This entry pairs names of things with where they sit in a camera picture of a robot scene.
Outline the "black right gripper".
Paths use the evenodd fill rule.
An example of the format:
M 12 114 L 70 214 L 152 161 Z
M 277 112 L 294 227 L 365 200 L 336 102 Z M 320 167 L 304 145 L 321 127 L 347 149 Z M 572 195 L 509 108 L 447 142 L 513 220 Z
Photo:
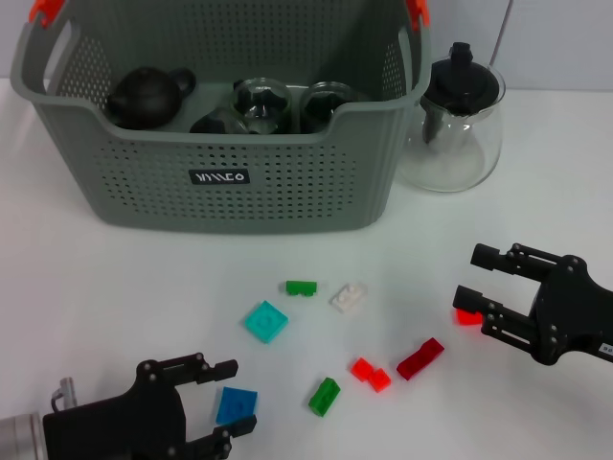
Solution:
M 527 315 L 458 286 L 453 307 L 480 313 L 482 334 L 528 353 L 543 365 L 553 365 L 571 352 L 612 360 L 612 292 L 592 280 L 585 260 L 520 243 L 506 252 L 478 243 L 470 263 L 541 283 Z

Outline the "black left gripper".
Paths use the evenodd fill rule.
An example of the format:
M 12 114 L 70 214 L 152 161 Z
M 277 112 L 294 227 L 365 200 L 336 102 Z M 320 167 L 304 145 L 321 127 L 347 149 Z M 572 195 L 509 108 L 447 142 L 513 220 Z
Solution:
M 44 416 L 47 455 L 50 459 L 167 459 L 186 445 L 185 459 L 227 459 L 231 439 L 251 433 L 257 416 L 218 426 L 186 444 L 186 416 L 175 386 L 227 380 L 237 372 L 236 360 L 212 365 L 201 353 L 144 361 L 122 395 Z

